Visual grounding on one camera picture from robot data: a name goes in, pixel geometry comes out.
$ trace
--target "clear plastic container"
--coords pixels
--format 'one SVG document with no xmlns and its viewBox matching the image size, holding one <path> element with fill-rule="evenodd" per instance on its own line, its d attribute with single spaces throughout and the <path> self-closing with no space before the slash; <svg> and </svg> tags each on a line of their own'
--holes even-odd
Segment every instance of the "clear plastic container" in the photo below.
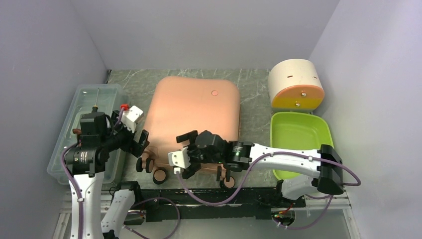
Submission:
<svg viewBox="0 0 422 239">
<path fill-rule="evenodd" d="M 111 116 L 114 110 L 119 110 L 121 104 L 129 103 L 129 96 L 118 84 L 79 85 L 76 89 L 66 119 L 57 139 L 56 146 L 51 156 L 47 172 L 57 179 L 60 184 L 69 184 L 69 181 L 60 164 L 60 153 L 65 147 L 76 142 L 73 128 L 80 128 L 80 119 L 83 114 L 90 113 L 98 94 L 98 111 Z M 116 150 L 110 153 L 110 158 L 105 164 L 104 184 L 118 183 L 121 179 L 125 152 Z"/>
</svg>

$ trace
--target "red cap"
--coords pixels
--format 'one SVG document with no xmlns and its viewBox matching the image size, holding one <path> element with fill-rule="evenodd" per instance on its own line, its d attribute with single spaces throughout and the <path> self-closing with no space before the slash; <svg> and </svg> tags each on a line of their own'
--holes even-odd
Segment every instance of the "red cap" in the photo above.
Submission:
<svg viewBox="0 0 422 239">
<path fill-rule="evenodd" d="M 124 110 L 128 110 L 129 109 L 129 104 L 121 104 L 120 109 L 124 108 Z"/>
</svg>

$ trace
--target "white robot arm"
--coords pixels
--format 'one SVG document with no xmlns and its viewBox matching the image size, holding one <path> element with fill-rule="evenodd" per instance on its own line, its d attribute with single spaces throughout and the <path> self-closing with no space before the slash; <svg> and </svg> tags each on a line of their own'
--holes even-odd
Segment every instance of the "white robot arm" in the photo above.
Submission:
<svg viewBox="0 0 422 239">
<path fill-rule="evenodd" d="M 148 132 L 142 132 L 139 142 L 133 137 L 142 115 L 136 106 L 129 109 L 128 105 L 122 105 L 121 111 L 113 112 L 111 118 L 98 112 L 97 107 L 81 117 L 81 129 L 74 130 L 78 135 L 76 147 L 62 153 L 72 191 L 71 238 L 118 238 L 127 212 L 141 201 L 139 184 L 122 182 L 116 187 L 111 206 L 101 221 L 101 189 L 108 153 L 120 148 L 141 156 L 148 145 Z"/>
<path fill-rule="evenodd" d="M 201 163 L 222 163 L 227 170 L 237 172 L 248 170 L 251 166 L 253 169 L 300 173 L 300 176 L 282 182 L 282 197 L 289 200 L 314 192 L 343 193 L 342 169 L 318 160 L 323 158 L 342 164 L 329 145 L 322 145 L 319 150 L 287 150 L 251 142 L 227 142 L 209 131 L 199 135 L 197 131 L 192 131 L 177 139 L 178 142 L 185 140 L 190 141 L 187 147 L 168 154 L 175 173 L 181 173 L 184 179 L 198 171 Z"/>
</svg>

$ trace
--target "cream cylinder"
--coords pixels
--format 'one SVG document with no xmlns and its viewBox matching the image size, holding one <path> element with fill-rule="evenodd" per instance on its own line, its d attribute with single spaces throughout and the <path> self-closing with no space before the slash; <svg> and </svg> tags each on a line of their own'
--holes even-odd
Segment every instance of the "cream cylinder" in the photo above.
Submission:
<svg viewBox="0 0 422 239">
<path fill-rule="evenodd" d="M 324 90 L 312 62 L 290 59 L 278 63 L 269 73 L 268 90 L 274 111 L 309 113 L 324 98 Z"/>
</svg>

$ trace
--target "marble-patterned surface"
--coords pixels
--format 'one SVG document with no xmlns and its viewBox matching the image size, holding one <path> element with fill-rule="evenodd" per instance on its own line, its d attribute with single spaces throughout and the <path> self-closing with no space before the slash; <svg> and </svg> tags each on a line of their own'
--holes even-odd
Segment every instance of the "marble-patterned surface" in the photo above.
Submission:
<svg viewBox="0 0 422 239">
<path fill-rule="evenodd" d="M 202 79 L 227 79 L 234 82 L 240 90 L 240 140 L 252 141 L 262 145 L 270 144 L 271 108 L 267 89 L 268 69 L 186 69 L 186 70 L 121 70 L 112 71 L 109 84 L 120 84 L 127 91 L 133 105 L 148 113 L 156 84 L 166 76 L 183 76 Z M 139 124 L 137 131 L 142 130 Z M 162 185 L 152 182 L 152 174 L 135 170 L 136 158 L 128 155 L 123 170 L 123 181 L 136 180 L 142 188 L 181 188 L 174 174 Z M 236 184 L 244 176 L 233 173 Z M 197 173 L 186 180 L 189 188 L 217 188 L 215 175 Z M 271 170 L 252 171 L 246 187 L 275 186 L 276 178 Z"/>
</svg>

